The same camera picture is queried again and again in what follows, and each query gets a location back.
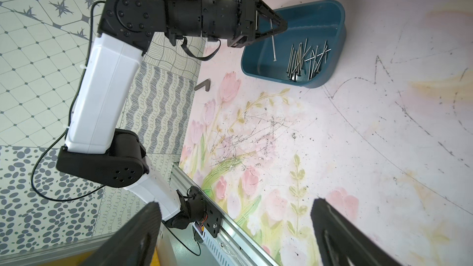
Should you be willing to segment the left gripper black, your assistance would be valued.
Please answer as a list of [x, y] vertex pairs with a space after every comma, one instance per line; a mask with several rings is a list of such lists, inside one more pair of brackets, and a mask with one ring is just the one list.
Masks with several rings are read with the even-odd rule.
[[163, 32], [173, 45], [192, 36], [210, 41], [225, 39], [229, 47], [242, 48], [288, 28], [288, 22], [263, 0], [161, 1], [166, 16]]

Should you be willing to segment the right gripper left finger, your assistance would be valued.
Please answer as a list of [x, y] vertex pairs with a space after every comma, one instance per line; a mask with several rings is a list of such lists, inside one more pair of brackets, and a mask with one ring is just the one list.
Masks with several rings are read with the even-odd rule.
[[161, 225], [157, 202], [145, 205], [110, 237], [83, 266], [149, 266]]

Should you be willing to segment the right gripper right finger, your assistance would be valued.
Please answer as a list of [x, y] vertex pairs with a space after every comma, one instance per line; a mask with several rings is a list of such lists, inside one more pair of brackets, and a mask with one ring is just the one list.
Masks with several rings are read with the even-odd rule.
[[398, 266], [323, 198], [314, 200], [310, 213], [324, 266]]

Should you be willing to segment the bent steel nail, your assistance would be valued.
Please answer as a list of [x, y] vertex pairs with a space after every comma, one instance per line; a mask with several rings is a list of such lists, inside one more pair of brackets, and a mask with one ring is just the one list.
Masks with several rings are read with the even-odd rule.
[[331, 49], [325, 50], [320, 54], [317, 54], [317, 55], [314, 55], [314, 56], [310, 57], [309, 59], [305, 59], [304, 61], [308, 62], [309, 60], [316, 59], [317, 57], [321, 57], [321, 56], [325, 55], [327, 52], [330, 52], [330, 51], [331, 51]]

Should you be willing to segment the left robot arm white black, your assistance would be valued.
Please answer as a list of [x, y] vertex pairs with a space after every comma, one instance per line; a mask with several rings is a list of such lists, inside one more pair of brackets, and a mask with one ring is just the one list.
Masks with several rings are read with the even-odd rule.
[[203, 195], [173, 191], [152, 172], [137, 134], [117, 128], [134, 76], [156, 32], [171, 44], [202, 36], [243, 48], [287, 27], [263, 0], [105, 0], [57, 169], [159, 203], [168, 227], [205, 220]]

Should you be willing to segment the steel nail beside box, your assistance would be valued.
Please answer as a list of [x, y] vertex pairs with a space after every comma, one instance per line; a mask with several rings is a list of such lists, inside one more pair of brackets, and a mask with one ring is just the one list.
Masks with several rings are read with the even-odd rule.
[[[272, 19], [270, 19], [269, 22], [270, 22], [270, 28], [271, 28], [271, 30], [273, 30], [273, 21], [272, 21]], [[273, 61], [276, 62], [277, 61], [277, 55], [276, 55], [276, 51], [275, 51], [274, 35], [271, 36], [271, 40], [272, 40]]]

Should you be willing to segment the teal plastic storage box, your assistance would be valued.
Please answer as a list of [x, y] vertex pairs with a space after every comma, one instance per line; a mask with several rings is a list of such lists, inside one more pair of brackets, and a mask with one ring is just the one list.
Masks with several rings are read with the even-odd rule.
[[[335, 0], [323, 0], [279, 9], [277, 13], [288, 22], [287, 31], [274, 37], [277, 61], [273, 61], [272, 40], [269, 38], [245, 48], [241, 58], [242, 71], [254, 78], [306, 88], [324, 85], [335, 71], [346, 40], [344, 7]], [[299, 43], [305, 39], [308, 39], [305, 59], [311, 57], [316, 46], [319, 47], [317, 54], [320, 54], [325, 41], [331, 51], [326, 54], [317, 75], [308, 80], [310, 65], [309, 61], [304, 62], [301, 76], [294, 82], [287, 76], [291, 45], [294, 44], [295, 53]]]

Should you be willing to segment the dark metal hex key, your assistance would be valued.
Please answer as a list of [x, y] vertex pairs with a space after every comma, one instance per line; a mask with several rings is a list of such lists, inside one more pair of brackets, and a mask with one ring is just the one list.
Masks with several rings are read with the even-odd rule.
[[200, 89], [204, 89], [206, 92], [209, 92], [210, 87], [211, 87], [211, 80], [210, 80], [210, 79], [206, 79], [206, 80], [202, 81], [201, 83], [198, 83], [198, 84], [194, 87], [194, 91], [198, 91], [198, 90], [200, 90]]

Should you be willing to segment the aluminium mounting rail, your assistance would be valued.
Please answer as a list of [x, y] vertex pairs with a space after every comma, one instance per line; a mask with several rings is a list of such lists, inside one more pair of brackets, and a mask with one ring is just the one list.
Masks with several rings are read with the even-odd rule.
[[193, 227], [221, 266], [275, 266], [267, 254], [241, 227], [207, 196], [177, 165], [172, 165], [171, 185], [183, 196], [197, 195], [206, 204], [207, 219]]

